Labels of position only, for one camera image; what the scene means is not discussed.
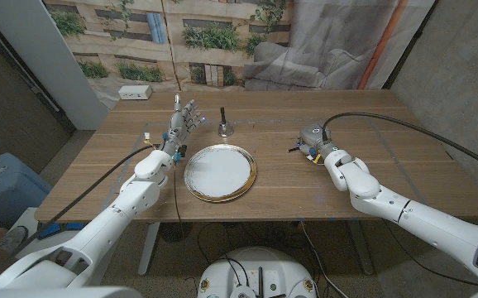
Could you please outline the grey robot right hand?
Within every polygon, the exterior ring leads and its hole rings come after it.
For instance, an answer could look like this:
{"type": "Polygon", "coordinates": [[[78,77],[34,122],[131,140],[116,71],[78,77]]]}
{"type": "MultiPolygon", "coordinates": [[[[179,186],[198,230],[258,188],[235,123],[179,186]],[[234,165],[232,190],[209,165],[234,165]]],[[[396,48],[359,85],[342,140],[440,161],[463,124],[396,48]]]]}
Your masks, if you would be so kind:
{"type": "Polygon", "coordinates": [[[338,150],[331,139],[330,130],[323,129],[319,124],[309,125],[299,131],[297,147],[315,164],[323,164],[323,160],[330,153],[338,150]]]}

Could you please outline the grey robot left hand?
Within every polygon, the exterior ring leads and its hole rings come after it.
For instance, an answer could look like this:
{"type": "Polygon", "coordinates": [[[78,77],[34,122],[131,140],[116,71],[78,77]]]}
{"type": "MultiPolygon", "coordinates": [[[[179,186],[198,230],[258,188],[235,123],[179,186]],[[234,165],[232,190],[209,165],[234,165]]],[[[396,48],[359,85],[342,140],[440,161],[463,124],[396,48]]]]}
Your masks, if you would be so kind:
{"type": "Polygon", "coordinates": [[[174,96],[174,112],[170,118],[168,130],[164,133],[164,141],[160,150],[169,154],[174,161],[185,156],[185,142],[197,126],[205,122],[205,117],[197,111],[198,106],[192,99],[185,106],[181,103],[180,94],[174,96]]]}

